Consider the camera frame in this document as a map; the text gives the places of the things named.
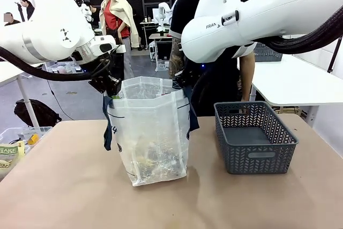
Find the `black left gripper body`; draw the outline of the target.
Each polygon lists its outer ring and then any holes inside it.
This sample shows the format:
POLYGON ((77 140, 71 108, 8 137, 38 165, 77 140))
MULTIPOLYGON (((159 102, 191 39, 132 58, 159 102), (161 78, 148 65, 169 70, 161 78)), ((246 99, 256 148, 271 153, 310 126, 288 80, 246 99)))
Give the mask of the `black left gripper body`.
POLYGON ((112 76, 101 76, 91 79, 88 83, 100 93, 117 95, 121 90, 122 80, 112 76))

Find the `person's left hand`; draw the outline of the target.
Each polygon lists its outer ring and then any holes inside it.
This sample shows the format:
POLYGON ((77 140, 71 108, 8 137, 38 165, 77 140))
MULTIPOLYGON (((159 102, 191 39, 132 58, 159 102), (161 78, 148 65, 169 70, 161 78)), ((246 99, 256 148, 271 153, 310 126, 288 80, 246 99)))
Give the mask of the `person's left hand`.
POLYGON ((242 99, 242 100, 241 100, 241 104, 242 104, 242 106, 241 106, 239 112, 240 112, 241 114, 249 114, 249 113, 250 113, 250 104, 249 104, 249 100, 244 100, 244 99, 242 99))

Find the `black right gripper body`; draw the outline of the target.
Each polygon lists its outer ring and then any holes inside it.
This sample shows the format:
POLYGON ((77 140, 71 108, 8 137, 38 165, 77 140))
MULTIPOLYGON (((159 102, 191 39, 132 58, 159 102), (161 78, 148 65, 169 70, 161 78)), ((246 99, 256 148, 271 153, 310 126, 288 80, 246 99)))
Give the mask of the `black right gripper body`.
POLYGON ((173 79, 173 88, 183 89, 186 87, 193 88, 193 69, 184 68, 180 72, 175 74, 173 79))

